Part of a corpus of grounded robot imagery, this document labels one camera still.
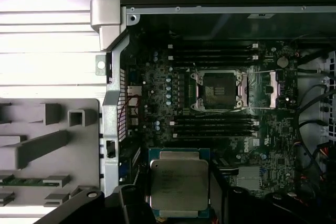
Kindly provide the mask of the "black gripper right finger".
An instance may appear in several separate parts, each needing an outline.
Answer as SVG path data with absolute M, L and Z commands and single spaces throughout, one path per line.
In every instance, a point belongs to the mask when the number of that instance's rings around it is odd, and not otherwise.
M 335 223 L 318 208 L 282 193 L 253 196 L 232 187 L 219 169 L 211 167 L 209 196 L 218 223 Z

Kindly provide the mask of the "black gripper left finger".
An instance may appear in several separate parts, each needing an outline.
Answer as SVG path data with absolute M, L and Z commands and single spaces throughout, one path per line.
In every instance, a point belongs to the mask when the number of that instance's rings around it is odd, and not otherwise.
M 117 186 L 110 196 L 95 188 L 82 189 L 39 223 L 152 223 L 145 201 L 148 170 L 139 165 L 132 184 Z

